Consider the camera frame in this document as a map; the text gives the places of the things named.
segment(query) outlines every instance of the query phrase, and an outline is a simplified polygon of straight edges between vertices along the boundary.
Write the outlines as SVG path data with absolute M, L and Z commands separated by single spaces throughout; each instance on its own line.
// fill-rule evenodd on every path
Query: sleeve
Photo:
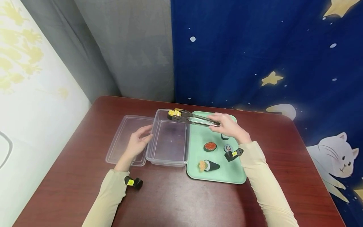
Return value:
M 82 227 L 109 227 L 118 205 L 126 195 L 125 177 L 129 173 L 110 170 L 105 176 L 99 194 Z
M 256 194 L 257 202 L 264 213 L 268 226 L 298 226 L 294 213 L 267 165 L 258 143 L 254 141 L 241 144 L 239 148 L 244 150 L 240 156 L 241 164 Z

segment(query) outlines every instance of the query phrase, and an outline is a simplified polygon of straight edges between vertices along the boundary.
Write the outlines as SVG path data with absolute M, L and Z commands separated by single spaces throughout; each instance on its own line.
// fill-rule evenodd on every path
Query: red-brown table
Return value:
M 109 169 L 105 157 L 125 115 L 154 117 L 158 109 L 223 112 L 237 118 L 257 140 L 300 226 L 345 226 L 293 122 L 282 115 L 120 98 L 100 97 L 59 155 L 14 224 L 81 226 Z M 192 180 L 185 167 L 146 162 L 132 167 L 144 181 L 127 189 L 113 226 L 265 226 L 247 180 L 233 185 Z

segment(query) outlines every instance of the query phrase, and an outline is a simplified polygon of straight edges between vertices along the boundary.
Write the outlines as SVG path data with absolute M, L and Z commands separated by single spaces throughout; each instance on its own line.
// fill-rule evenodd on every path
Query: tray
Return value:
M 208 112 L 194 111 L 193 114 L 206 117 Z M 204 144 L 208 142 L 214 142 L 217 145 L 217 149 L 211 152 L 203 150 Z M 187 163 L 187 174 L 198 180 L 205 181 L 217 181 L 232 184 L 243 184 L 247 177 L 241 166 L 239 158 L 228 162 L 224 157 L 224 145 L 229 144 L 234 150 L 238 148 L 238 144 L 234 138 L 228 140 L 222 140 L 220 133 L 212 132 L 209 128 L 190 125 L 189 127 L 189 157 Z M 218 170 L 210 172 L 199 172 L 197 164 L 200 160 L 210 160 L 220 165 Z

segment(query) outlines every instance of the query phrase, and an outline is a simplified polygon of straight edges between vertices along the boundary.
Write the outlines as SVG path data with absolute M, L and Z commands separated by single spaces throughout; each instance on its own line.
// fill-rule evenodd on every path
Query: clear plastic container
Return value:
M 156 112 L 146 159 L 155 165 L 183 167 L 188 162 L 189 125 L 169 120 L 168 111 Z
M 106 162 L 116 164 L 121 155 L 125 152 L 130 136 L 139 128 L 151 125 L 154 122 L 152 117 L 126 115 L 122 119 L 117 129 L 114 139 L 112 140 L 109 151 L 106 155 Z M 132 166 L 143 166 L 146 163 L 146 151 L 142 151 L 131 164 Z

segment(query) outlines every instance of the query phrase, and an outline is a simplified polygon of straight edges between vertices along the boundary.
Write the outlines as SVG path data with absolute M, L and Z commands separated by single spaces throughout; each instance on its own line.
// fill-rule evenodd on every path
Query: metal tongs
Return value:
M 189 112 L 187 110 L 182 110 L 182 109 L 175 108 L 174 111 L 179 111 L 181 113 L 181 116 L 178 116 L 178 115 L 170 116 L 168 114 L 168 119 L 170 119 L 172 121 L 184 122 L 184 123 L 191 124 L 191 125 L 200 125 L 200 126 L 206 126 L 206 127 L 209 127 L 209 126 L 217 126 L 218 127 L 218 126 L 221 125 L 221 123 L 219 123 L 217 121 L 213 121 L 213 120 L 211 120 L 211 119 L 209 119 L 207 117 L 202 117 L 202 116 L 199 116 L 199 115 L 192 114 L 191 112 Z

